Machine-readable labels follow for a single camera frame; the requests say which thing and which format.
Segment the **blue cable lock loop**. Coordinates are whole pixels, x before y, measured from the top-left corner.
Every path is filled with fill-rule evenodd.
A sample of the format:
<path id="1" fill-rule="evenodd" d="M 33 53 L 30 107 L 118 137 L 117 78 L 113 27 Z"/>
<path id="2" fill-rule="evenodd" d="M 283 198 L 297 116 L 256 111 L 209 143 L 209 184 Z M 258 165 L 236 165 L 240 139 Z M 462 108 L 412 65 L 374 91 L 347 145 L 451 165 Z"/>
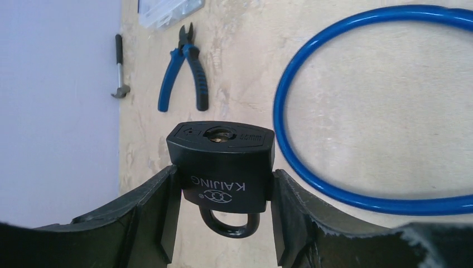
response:
<path id="1" fill-rule="evenodd" d="M 371 212 L 402 216 L 452 216 L 472 213 L 472 195 L 435 199 L 385 199 L 356 194 L 325 182 L 312 173 L 291 147 L 285 129 L 285 105 L 297 72 L 313 52 L 335 37 L 358 27 L 391 21 L 421 21 L 472 31 L 472 11 L 426 4 L 408 4 L 361 12 L 326 27 L 307 41 L 285 68 L 274 96 L 273 126 L 278 146 L 290 167 L 307 184 L 346 205 Z"/>

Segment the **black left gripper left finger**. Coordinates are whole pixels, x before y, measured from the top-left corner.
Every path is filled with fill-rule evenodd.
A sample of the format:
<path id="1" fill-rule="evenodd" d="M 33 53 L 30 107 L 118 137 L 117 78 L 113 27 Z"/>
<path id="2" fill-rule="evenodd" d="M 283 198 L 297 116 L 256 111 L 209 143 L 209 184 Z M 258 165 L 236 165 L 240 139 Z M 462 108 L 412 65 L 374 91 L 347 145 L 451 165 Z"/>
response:
<path id="1" fill-rule="evenodd" d="M 2 267 L 167 267 L 181 190 L 168 166 L 123 196 L 69 224 L 1 224 Z"/>

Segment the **black lock body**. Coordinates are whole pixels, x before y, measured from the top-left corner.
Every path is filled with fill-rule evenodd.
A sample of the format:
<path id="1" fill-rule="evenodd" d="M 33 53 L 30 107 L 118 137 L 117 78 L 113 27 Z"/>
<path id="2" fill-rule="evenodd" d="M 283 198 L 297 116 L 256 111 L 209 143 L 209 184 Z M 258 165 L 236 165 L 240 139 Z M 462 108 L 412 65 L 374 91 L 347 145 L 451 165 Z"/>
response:
<path id="1" fill-rule="evenodd" d="M 271 196 L 274 131 L 238 122 L 179 123 L 166 138 L 184 197 L 219 235 L 246 238 Z"/>

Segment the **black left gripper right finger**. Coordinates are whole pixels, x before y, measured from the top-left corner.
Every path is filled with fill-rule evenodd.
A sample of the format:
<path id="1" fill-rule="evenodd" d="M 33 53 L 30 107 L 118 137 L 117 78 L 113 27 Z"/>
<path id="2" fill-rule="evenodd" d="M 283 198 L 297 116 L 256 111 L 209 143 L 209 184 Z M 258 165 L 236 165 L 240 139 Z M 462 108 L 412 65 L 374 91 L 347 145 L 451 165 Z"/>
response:
<path id="1" fill-rule="evenodd" d="M 385 228 L 273 174 L 271 212 L 280 267 L 471 267 L 472 225 L 413 222 Z"/>

